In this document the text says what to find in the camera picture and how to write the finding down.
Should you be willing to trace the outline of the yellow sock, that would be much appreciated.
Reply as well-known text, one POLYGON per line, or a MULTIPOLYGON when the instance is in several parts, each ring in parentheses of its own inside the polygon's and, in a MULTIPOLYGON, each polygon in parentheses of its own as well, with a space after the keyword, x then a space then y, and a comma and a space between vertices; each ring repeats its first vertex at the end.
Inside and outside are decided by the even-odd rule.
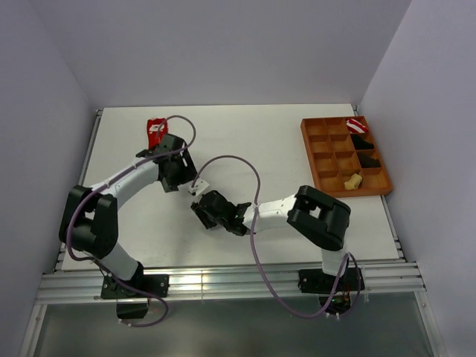
POLYGON ((363 178, 359 174, 354 173, 347 181, 344 182, 344 188, 346 190, 356 190, 359 189, 362 182, 363 178))

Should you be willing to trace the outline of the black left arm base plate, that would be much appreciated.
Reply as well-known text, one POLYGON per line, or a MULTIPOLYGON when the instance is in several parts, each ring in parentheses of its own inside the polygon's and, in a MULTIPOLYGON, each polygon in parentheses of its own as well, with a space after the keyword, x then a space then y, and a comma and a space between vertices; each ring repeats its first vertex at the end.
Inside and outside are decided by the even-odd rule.
POLYGON ((103 278, 100 298, 103 300, 124 300, 132 298, 165 298, 169 288, 167 274, 146 274, 137 280, 122 281, 114 277, 103 278))

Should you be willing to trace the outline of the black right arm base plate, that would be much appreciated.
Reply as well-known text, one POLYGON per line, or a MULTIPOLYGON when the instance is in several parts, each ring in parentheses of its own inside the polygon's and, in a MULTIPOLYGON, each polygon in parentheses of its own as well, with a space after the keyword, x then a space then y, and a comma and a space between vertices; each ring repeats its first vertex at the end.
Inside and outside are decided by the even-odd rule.
MULTIPOLYGON (((298 272, 298 288, 302 293, 329 295, 335 277, 324 274, 322 269, 301 269, 298 272)), ((360 268, 346 268, 340 276, 335 292, 357 292, 358 289, 365 289, 364 279, 361 276, 360 268)))

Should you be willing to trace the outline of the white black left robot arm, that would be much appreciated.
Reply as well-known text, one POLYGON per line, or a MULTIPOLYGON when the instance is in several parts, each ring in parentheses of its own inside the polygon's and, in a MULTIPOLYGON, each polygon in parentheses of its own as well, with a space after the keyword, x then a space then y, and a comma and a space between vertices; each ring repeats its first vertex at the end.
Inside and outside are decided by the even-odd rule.
POLYGON ((166 286, 164 280, 144 275, 143 265, 118 242, 118 211, 146 186, 160 182, 165 193, 177 191, 196 177, 187 143, 166 134, 160 143, 136 155, 132 164, 91 187, 73 187, 65 204, 59 240, 69 250, 87 254, 113 277, 128 297, 152 294, 166 286))

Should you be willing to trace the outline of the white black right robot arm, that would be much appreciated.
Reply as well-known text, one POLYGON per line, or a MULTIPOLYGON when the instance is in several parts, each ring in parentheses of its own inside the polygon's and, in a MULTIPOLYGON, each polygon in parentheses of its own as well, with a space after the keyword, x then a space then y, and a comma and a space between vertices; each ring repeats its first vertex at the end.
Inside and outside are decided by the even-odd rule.
POLYGON ((321 249, 323 284, 336 290, 347 282, 347 271, 341 264, 347 253, 345 234, 351 209, 343 202, 307 185, 284 199, 258 204, 235 205, 202 180, 190 185, 188 192, 193 197, 191 209, 205 228, 221 226, 243 237, 292 227, 321 249))

